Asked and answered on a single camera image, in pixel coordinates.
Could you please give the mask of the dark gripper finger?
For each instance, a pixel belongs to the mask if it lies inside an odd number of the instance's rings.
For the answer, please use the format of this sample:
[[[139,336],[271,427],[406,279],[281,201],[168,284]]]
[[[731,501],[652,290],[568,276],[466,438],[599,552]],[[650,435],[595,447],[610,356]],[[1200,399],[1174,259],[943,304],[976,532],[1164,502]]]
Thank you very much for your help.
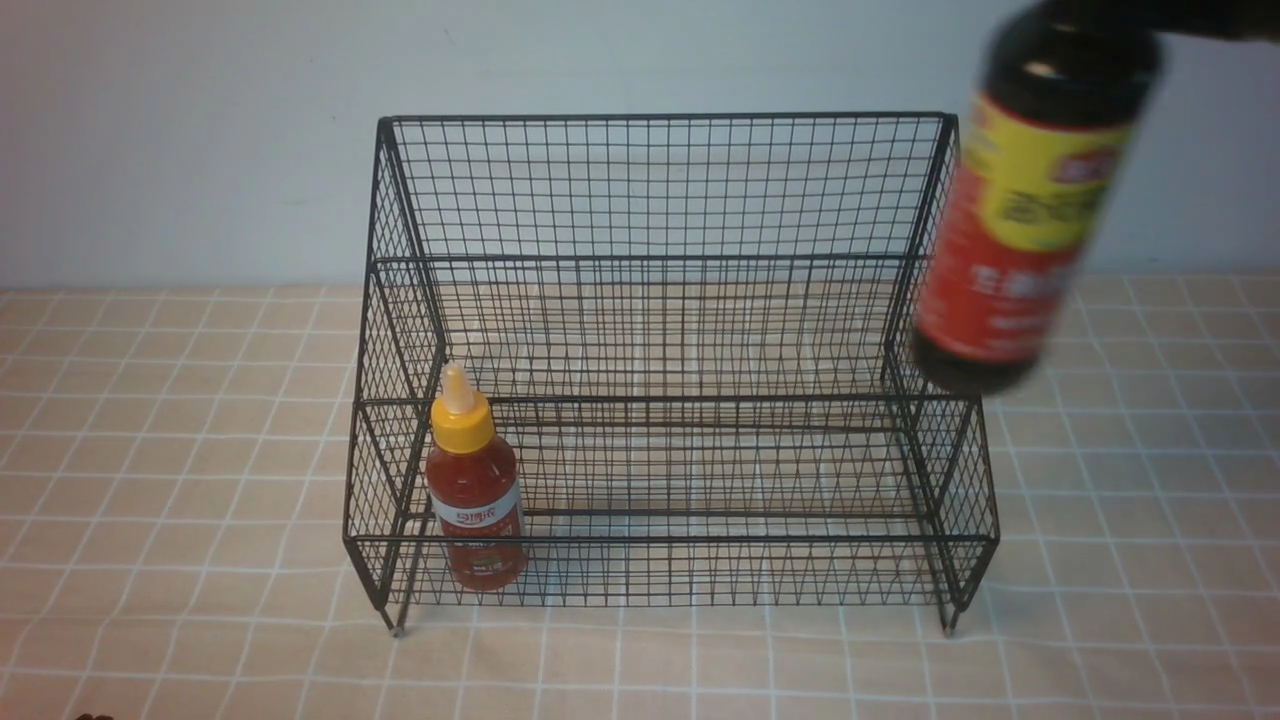
[[[1051,17],[1082,28],[1279,41],[1277,1],[1047,1]]]

